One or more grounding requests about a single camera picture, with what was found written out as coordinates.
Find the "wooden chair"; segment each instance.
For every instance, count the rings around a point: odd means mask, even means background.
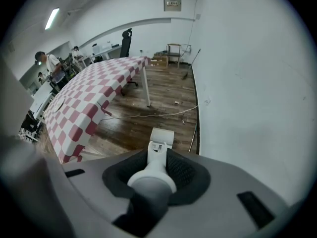
[[[180,60],[180,44],[175,44],[175,43],[171,43],[171,44],[167,44],[168,48],[167,48],[167,56],[168,57],[174,57],[174,58],[178,58],[177,60],[177,68],[179,68],[179,60]],[[173,53],[170,51],[170,47],[171,46],[178,46],[179,47],[179,50],[178,50],[178,53]]]

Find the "cable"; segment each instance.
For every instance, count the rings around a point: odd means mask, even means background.
[[[192,29],[190,30],[190,35],[189,35],[189,38],[188,38],[188,44],[187,44],[187,46],[186,46],[186,50],[187,50],[187,48],[188,48],[188,45],[189,45],[189,42],[190,42],[190,37],[192,36],[192,32],[193,32],[193,26],[194,26],[194,22],[195,22],[195,13],[196,13],[196,4],[197,4],[197,1],[198,1],[198,0],[196,0],[196,2],[195,2]]]
[[[178,113],[175,113],[175,114],[165,114],[165,115],[148,115],[148,116],[131,116],[131,117],[111,117],[111,118],[108,118],[108,119],[102,119],[101,121],[103,120],[111,120],[111,119],[122,119],[122,118],[133,118],[133,117],[163,117],[163,116],[175,116],[175,115],[178,115],[178,114],[181,114],[181,113],[184,113],[184,112],[187,112],[187,111],[190,111],[190,110],[193,110],[195,109],[196,107],[198,107],[199,105],[191,108],[191,109],[188,109],[188,110],[185,110],[185,111],[181,111],[181,112],[178,112]]]

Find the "metal rod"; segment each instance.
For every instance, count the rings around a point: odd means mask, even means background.
[[[197,124],[196,124],[196,126],[195,126],[195,131],[194,131],[194,134],[193,134],[192,142],[190,143],[190,147],[189,147],[189,150],[188,150],[189,153],[190,153],[190,150],[192,149],[192,146],[193,146],[193,142],[194,142],[194,137],[195,137],[195,134],[196,134],[196,130],[197,130]]]

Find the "ceiling light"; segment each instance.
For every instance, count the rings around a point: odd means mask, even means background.
[[[46,24],[45,30],[50,28],[50,26],[51,26],[51,24],[53,23],[53,20],[54,20],[56,14],[58,13],[58,11],[59,11],[59,8],[54,9],[54,10],[52,11],[52,13],[51,13],[51,15],[50,15],[50,18],[49,18],[49,20],[48,20],[48,23]]]

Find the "checkered tablecloth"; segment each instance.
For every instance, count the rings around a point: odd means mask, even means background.
[[[150,63],[147,57],[118,58],[91,64],[56,95],[45,111],[50,140],[61,163],[82,160],[88,144],[110,101],[124,85]],[[63,105],[54,107],[61,98]]]

